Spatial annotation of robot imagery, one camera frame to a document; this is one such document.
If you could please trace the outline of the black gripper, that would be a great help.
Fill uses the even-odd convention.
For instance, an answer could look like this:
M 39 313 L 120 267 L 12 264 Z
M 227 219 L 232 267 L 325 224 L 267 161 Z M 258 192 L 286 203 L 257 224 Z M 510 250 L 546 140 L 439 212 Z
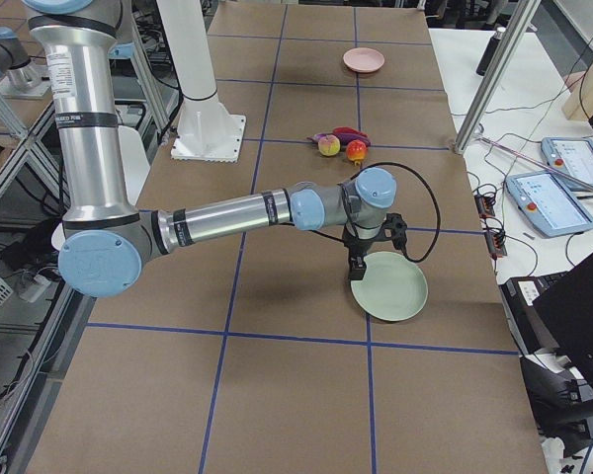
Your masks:
M 388 213 L 382 224 L 375 228 L 360 227 L 357 223 L 346 224 L 342 242 L 348 250 L 349 281 L 360 281 L 367 271 L 364 258 L 376 242 L 390 241 L 393 247 L 406 254 L 407 224 L 398 213 Z

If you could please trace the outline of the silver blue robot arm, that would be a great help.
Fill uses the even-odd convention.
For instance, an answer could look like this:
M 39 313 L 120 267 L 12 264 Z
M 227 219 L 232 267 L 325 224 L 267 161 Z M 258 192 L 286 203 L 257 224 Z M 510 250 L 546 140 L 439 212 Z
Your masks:
M 284 223 L 304 231 L 342 226 L 353 280 L 364 276 L 374 243 L 405 249 L 405 223 L 391 211 L 395 179 L 377 167 L 333 187 L 300 183 L 196 209 L 137 209 L 127 197 L 109 63 L 131 32 L 129 2 L 29 1 L 25 8 L 45 51 L 70 193 L 58 268 L 75 290 L 116 295 L 148 262 L 178 248 Z

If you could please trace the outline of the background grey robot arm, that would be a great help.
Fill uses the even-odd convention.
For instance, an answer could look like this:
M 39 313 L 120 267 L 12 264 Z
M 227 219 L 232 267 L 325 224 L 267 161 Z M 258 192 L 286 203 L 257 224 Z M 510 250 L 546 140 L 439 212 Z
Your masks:
M 0 93 L 9 99 L 38 100 L 49 87 L 47 68 L 32 60 L 11 29 L 0 27 Z

